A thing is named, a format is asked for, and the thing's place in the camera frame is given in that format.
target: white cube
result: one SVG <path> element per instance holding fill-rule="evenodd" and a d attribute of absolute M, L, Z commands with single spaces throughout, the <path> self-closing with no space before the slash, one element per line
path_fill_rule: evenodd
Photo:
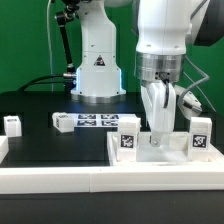
<path fill-rule="evenodd" d="M 22 136 L 21 122 L 18 116 L 4 117 L 4 129 L 7 137 Z"/>
<path fill-rule="evenodd" d="M 188 144 L 189 160 L 208 162 L 211 131 L 212 121 L 210 118 L 191 118 Z"/>
<path fill-rule="evenodd" d="M 140 118 L 122 117 L 118 121 L 117 161 L 136 161 Z"/>
<path fill-rule="evenodd" d="M 57 113 L 52 116 L 53 125 L 60 132 L 73 132 L 74 131 L 74 119 L 71 115 L 66 113 Z"/>

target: green backdrop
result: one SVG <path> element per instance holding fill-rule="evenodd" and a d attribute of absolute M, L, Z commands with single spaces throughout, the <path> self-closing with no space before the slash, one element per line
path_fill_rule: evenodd
<path fill-rule="evenodd" d="M 0 93 L 17 90 L 28 81 L 50 74 L 47 43 L 46 12 L 48 0 L 8 0 L 0 8 Z M 51 7 L 51 35 L 54 56 L 54 73 L 66 70 L 65 57 L 59 29 L 54 20 L 56 12 L 63 10 L 57 0 Z M 139 91 L 139 81 L 134 77 L 135 46 L 137 37 L 131 31 L 131 5 L 107 9 L 108 17 L 117 27 L 117 64 L 123 71 L 123 87 L 128 92 Z M 77 67 L 81 63 L 81 30 L 76 20 L 67 26 L 72 56 Z M 211 77 L 201 88 L 224 114 L 224 39 L 212 47 L 188 47 L 188 56 Z M 186 71 L 194 80 L 200 78 L 188 66 Z M 190 82 L 183 77 L 181 85 Z M 35 86 L 30 90 L 51 90 L 50 86 Z M 206 103 L 196 91 L 200 100 Z"/>

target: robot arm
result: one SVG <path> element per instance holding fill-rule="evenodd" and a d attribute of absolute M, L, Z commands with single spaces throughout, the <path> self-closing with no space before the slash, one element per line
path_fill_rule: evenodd
<path fill-rule="evenodd" d="M 106 15 L 105 6 L 120 7 L 131 0 L 62 1 L 65 10 L 60 13 L 62 20 L 57 19 L 58 23 L 62 21 L 59 23 L 60 30 L 65 33 L 63 26 L 77 15 L 82 31 L 82 63 L 75 70 L 76 86 L 71 90 L 72 99 L 88 103 L 110 103 L 124 99 L 126 91 L 122 89 L 121 70 L 116 64 L 116 28 Z M 67 71 L 70 73 L 70 67 L 74 66 L 70 50 L 66 47 L 67 37 L 64 39 Z"/>
<path fill-rule="evenodd" d="M 173 131 L 176 109 L 173 86 L 183 72 L 186 41 L 194 44 L 203 40 L 202 36 L 205 34 L 200 28 L 205 23 L 203 18 L 209 12 L 208 7 L 216 4 L 218 8 L 223 3 L 216 0 L 134 2 L 139 8 L 135 75 L 141 80 L 142 100 L 152 132 L 151 145 L 158 147 L 163 135 Z M 188 113 L 189 116 L 200 114 L 200 103 L 190 105 L 192 99 L 194 97 L 187 95 L 183 101 L 183 107 L 188 106 L 188 110 L 192 110 Z"/>

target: triangular warning sticker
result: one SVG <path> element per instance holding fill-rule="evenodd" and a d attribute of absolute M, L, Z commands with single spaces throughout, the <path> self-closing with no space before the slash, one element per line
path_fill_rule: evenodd
<path fill-rule="evenodd" d="M 94 63 L 95 66 L 105 66 L 105 63 L 103 61 L 103 58 L 101 55 L 97 58 L 96 62 Z"/>

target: black surface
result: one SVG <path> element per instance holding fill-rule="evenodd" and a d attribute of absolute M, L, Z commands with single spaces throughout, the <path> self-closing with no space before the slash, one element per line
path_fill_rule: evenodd
<path fill-rule="evenodd" d="M 0 167 L 108 166 L 107 131 L 116 128 L 75 128 L 60 133 L 52 125 L 52 113 L 134 113 L 143 117 L 139 95 L 114 104 L 84 104 L 63 93 L 9 92 L 0 95 L 0 117 L 19 115 L 22 137 L 9 138 L 9 153 Z M 4 134 L 1 120 L 1 134 Z"/>
<path fill-rule="evenodd" d="M 24 131 L 22 138 L 10 140 L 5 167 L 108 165 L 105 136 L 114 129 L 79 128 L 72 134 L 60 134 L 52 127 L 52 112 L 136 113 L 143 118 L 145 129 L 136 94 L 129 94 L 126 102 L 93 106 L 74 103 L 60 93 L 12 92 L 1 94 L 0 103 L 1 119 L 19 114 Z M 202 116 L 212 118 L 213 144 L 223 149 L 223 117 L 206 110 Z M 177 110 L 175 130 L 188 126 Z M 0 223 L 222 224 L 223 202 L 223 191 L 0 195 Z"/>

